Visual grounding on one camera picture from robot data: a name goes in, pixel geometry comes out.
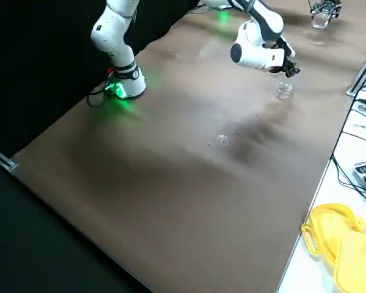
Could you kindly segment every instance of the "transparent object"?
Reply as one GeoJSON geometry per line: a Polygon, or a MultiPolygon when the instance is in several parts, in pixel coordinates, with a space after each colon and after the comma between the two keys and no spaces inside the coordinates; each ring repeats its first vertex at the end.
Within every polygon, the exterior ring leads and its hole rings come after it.
{"type": "Polygon", "coordinates": [[[313,19],[311,25],[314,29],[322,31],[328,26],[332,13],[335,10],[335,5],[331,1],[322,1],[316,4],[313,9],[313,19]]]}
{"type": "Polygon", "coordinates": [[[278,99],[289,99],[293,93],[293,86],[286,81],[279,82],[275,87],[275,94],[278,99]]]}
{"type": "Polygon", "coordinates": [[[219,145],[220,147],[226,147],[227,145],[229,145],[228,137],[225,134],[220,134],[219,136],[217,136],[216,142],[217,145],[219,145]]]}

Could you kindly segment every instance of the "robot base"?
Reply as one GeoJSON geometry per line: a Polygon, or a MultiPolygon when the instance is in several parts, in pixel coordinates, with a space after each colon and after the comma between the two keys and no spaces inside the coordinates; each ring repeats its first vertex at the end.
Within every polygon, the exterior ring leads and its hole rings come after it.
{"type": "Polygon", "coordinates": [[[110,75],[105,91],[119,99],[136,99],[146,90],[145,77],[138,68],[138,77],[133,79],[118,79],[113,73],[110,75]]]}

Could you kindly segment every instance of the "yellow plastic bag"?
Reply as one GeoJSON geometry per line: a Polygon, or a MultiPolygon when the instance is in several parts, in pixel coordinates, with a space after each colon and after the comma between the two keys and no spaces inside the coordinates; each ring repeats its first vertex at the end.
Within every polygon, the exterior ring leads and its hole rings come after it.
{"type": "Polygon", "coordinates": [[[366,293],[366,235],[343,235],[335,262],[334,281],[344,293],[366,293]]]}
{"type": "Polygon", "coordinates": [[[366,223],[355,217],[349,207],[330,203],[314,208],[309,215],[309,223],[303,224],[301,231],[309,253],[322,255],[333,268],[343,235],[348,231],[366,235],[366,223]]]}

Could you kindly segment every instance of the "glass cup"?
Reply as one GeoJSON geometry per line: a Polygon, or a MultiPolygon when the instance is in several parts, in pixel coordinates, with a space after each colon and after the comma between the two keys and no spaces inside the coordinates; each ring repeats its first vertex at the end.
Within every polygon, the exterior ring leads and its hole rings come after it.
{"type": "Polygon", "coordinates": [[[317,3],[312,12],[312,27],[318,31],[325,29],[328,26],[329,20],[331,20],[334,10],[335,4],[331,1],[321,1],[317,3]]]}

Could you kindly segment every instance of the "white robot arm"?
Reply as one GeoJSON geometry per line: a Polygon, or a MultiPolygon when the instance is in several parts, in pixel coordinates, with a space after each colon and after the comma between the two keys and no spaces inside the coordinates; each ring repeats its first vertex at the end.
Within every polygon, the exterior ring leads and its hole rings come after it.
{"type": "MultiPolygon", "coordinates": [[[[106,89],[121,99],[135,98],[145,91],[145,77],[138,67],[133,51],[124,43],[123,36],[135,18],[140,0],[106,0],[103,14],[93,26],[91,39],[95,46],[107,53],[114,65],[106,89]]],[[[231,49],[232,60],[244,67],[283,71],[287,77],[300,72],[289,60],[295,52],[281,36],[283,20],[271,11],[262,0],[203,0],[210,7],[230,4],[233,8],[250,14],[251,20],[243,23],[231,49]],[[268,42],[275,42],[265,48],[268,42]]]]}
{"type": "Polygon", "coordinates": [[[282,36],[282,17],[271,11],[262,0],[204,0],[203,3],[210,7],[230,4],[251,15],[251,19],[240,26],[231,48],[231,58],[235,63],[273,73],[283,71],[287,77],[300,72],[290,60],[295,57],[295,51],[282,36]],[[275,44],[265,48],[269,42],[275,44]]]}

